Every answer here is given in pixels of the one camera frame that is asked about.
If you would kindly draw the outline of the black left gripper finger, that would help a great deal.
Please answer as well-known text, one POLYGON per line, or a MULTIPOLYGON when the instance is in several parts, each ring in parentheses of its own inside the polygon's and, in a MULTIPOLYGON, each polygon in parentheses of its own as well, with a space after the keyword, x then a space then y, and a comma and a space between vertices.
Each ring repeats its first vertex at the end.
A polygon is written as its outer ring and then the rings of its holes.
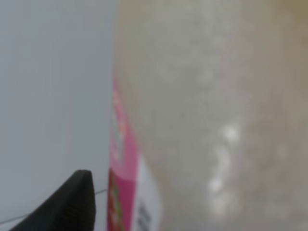
POLYGON ((77 170, 13 231, 92 231, 96 203, 92 172, 77 170))

